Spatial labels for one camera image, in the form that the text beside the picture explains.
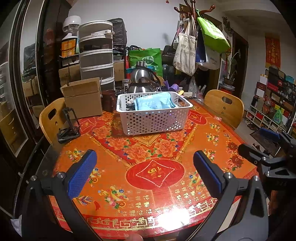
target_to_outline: white plastic basket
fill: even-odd
[[[123,132],[139,135],[184,128],[188,112],[193,105],[176,92],[169,91],[172,101],[179,106],[173,109],[127,111],[130,99],[157,94],[158,92],[122,94],[118,96],[116,110],[120,113]]]

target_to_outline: chair handle hole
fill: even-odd
[[[48,113],[48,118],[49,120],[51,120],[55,114],[57,113],[57,110],[56,109],[52,109],[49,113]]]
[[[226,104],[232,104],[232,100],[225,96],[222,97],[222,101],[225,102]]]

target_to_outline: metal bolt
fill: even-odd
[[[36,179],[37,179],[37,176],[36,176],[36,175],[33,175],[33,176],[30,178],[31,181],[35,181]]]
[[[57,177],[58,177],[58,178],[63,178],[65,175],[66,175],[66,174],[65,174],[64,172],[59,172],[59,173],[57,174]]]
[[[254,178],[254,180],[257,182],[257,181],[260,181],[260,178],[256,175],[256,176],[254,176],[253,177]]]
[[[224,173],[224,177],[231,179],[231,178],[233,178],[233,174],[231,172],[226,172],[226,173]]]

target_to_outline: light blue packet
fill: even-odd
[[[135,100],[136,110],[156,110],[156,109],[168,109],[175,108],[170,93],[161,92],[153,95],[147,95],[139,97]]]

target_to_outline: floral tablecloth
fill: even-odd
[[[238,154],[243,141],[197,103],[176,132],[126,136],[119,113],[108,112],[80,124],[81,137],[64,146],[54,173],[67,171],[88,149],[97,152],[97,164],[74,202],[104,238],[161,235],[206,218],[217,200],[195,170],[197,150],[236,177],[255,174],[255,166]],[[53,197],[51,202],[69,229]]]

